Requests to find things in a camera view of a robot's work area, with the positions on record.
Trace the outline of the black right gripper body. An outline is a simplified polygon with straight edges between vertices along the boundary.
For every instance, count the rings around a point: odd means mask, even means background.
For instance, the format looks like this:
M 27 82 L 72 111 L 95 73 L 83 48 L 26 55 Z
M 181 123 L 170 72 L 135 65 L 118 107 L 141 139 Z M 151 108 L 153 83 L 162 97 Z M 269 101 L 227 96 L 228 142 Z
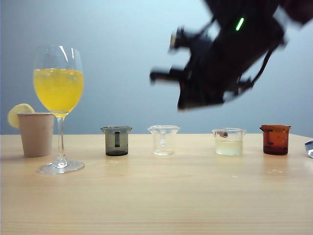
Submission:
M 187 80 L 179 83 L 178 109 L 220 105 L 238 96 L 251 84 L 240 78 L 253 63 L 252 45 L 241 34 L 220 34 L 215 40 L 197 35 L 184 68 Z

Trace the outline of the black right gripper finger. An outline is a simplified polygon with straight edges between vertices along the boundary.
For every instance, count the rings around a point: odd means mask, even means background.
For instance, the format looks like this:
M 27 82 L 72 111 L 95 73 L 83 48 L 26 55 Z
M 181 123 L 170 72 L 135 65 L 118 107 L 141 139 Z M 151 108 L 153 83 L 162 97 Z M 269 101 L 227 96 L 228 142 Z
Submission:
M 193 53 L 196 36 L 195 32 L 185 30 L 184 27 L 177 28 L 176 32 L 170 37 L 169 52 L 184 48 Z
M 185 70 L 171 67 L 169 70 L 152 70 L 150 72 L 150 82 L 152 84 L 156 82 L 164 83 L 180 83 L 186 81 L 188 74 Z

